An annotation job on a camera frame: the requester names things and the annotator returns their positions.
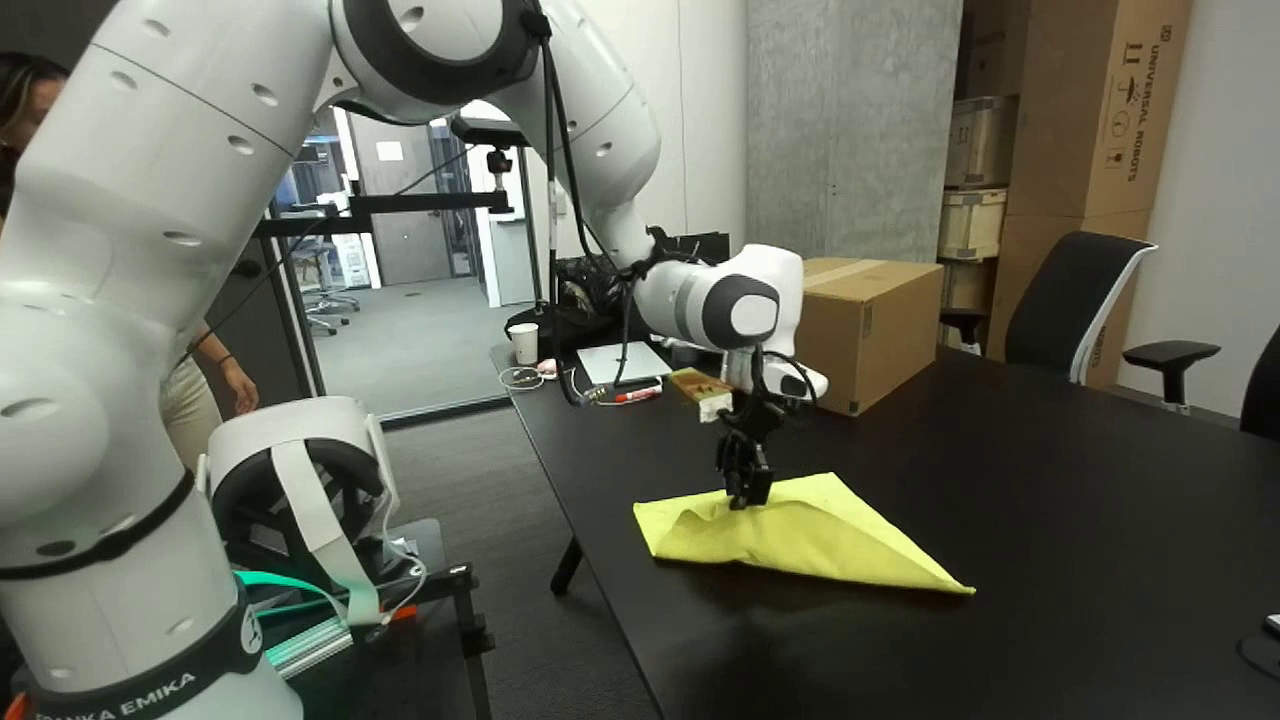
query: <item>black table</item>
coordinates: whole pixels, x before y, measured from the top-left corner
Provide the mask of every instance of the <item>black table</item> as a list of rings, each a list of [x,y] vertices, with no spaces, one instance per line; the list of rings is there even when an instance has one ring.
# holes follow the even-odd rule
[[[966,355],[782,429],[782,476],[835,466],[980,587],[940,601],[658,565],[631,500],[713,488],[715,429],[516,406],[661,716],[1280,716],[1239,661],[1280,609],[1280,443]]]

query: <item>black cable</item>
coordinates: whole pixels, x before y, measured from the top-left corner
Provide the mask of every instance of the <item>black cable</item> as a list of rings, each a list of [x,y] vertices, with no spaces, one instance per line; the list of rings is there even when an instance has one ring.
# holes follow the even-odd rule
[[[559,153],[564,153],[564,188],[570,188],[570,202],[571,202],[571,229],[575,229],[575,243],[585,246],[590,260],[604,260],[604,269],[615,277],[615,263],[612,257],[599,246],[593,253],[590,243],[590,224],[585,224],[585,202],[582,202],[582,188],[575,188],[575,160],[571,160],[571,140],[570,140],[570,116],[564,116],[564,93],[559,93],[559,72],[556,72],[556,54],[552,54],[552,43],[545,43],[545,81],[549,81],[549,96],[552,96],[552,109],[556,109],[556,130],[559,130]]]
[[[631,351],[631,282],[626,282],[619,304],[626,304],[626,345],[619,345],[619,351],[615,351],[612,387],[619,387],[619,383],[626,383],[630,351]]]
[[[405,194],[405,190],[413,190],[416,182],[424,182],[424,179],[434,179],[434,175],[440,175],[440,173],[448,173],[456,160],[463,160],[468,157],[468,146],[462,146],[456,157],[448,157],[446,164],[436,164],[436,167],[430,167],[424,175],[416,175],[413,182],[405,182],[405,188],[396,188],[391,194]]]
[[[810,378],[810,367],[798,360],[798,355],[786,355],[786,351],[769,351],[769,347],[762,347],[757,351],[757,360],[751,360],[751,378],[765,387],[765,360],[786,360],[786,365],[792,365],[792,372],[804,378],[804,401],[798,401],[798,394],[786,394],[786,401],[792,401],[792,403],[815,403],[819,394],[815,394],[815,387],[811,387],[811,378]]]
[[[556,105],[552,105],[552,81],[545,67],[545,145],[549,145],[549,179],[556,179]],[[570,406],[585,406],[582,393],[575,393],[575,372],[570,365],[570,347],[564,347],[564,294],[559,294],[559,260],[556,260],[556,233],[549,236],[549,278],[552,287],[552,355],[556,355],[556,377],[559,377],[559,394]]]

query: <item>cardboard box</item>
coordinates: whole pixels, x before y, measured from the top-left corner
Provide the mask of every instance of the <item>cardboard box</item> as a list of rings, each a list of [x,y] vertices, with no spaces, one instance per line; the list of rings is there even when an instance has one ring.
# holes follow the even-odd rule
[[[940,260],[945,263],[945,312],[990,315],[996,287],[996,260]]]
[[[936,257],[990,260],[1000,257],[1003,188],[967,188],[945,194]]]
[[[950,188],[1009,182],[1015,96],[973,96],[951,109]]]
[[[675,403],[693,406],[701,425],[715,425],[722,411],[734,411],[734,387],[722,377],[710,377],[701,367],[675,367],[670,377],[670,394]]]
[[[936,360],[940,269],[804,260],[798,355],[833,378],[826,406],[861,414]]]
[[[1150,238],[1191,0],[1036,0],[990,338],[1064,229]],[[1119,304],[1097,383],[1119,372]]]
[[[966,0],[956,96],[1015,96],[1031,0]]]

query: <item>office chair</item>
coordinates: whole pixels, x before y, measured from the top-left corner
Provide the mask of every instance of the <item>office chair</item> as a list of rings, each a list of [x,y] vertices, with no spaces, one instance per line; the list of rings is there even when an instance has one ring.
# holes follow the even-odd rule
[[[1128,347],[1124,360],[1141,367],[1156,367],[1165,377],[1165,403],[1184,411],[1184,372],[1216,351],[1221,351],[1216,345],[1156,338],[1156,345]],[[1247,372],[1239,433],[1280,441],[1280,327],[1273,332],[1265,355]]]
[[[1058,238],[1009,318],[1003,360],[1052,367],[1067,383],[1086,383],[1124,282],[1153,253],[1153,243],[1101,233]]]

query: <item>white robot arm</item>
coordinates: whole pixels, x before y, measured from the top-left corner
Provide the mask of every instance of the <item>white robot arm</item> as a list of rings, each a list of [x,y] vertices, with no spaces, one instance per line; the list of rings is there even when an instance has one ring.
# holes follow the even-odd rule
[[[545,145],[545,51],[582,207],[619,263],[661,140],[571,0],[119,0],[19,160],[0,236],[0,609],[46,716],[299,716],[258,661],[159,378],[329,105],[424,125],[491,99]],[[789,351],[799,263],[652,263],[652,327]]]

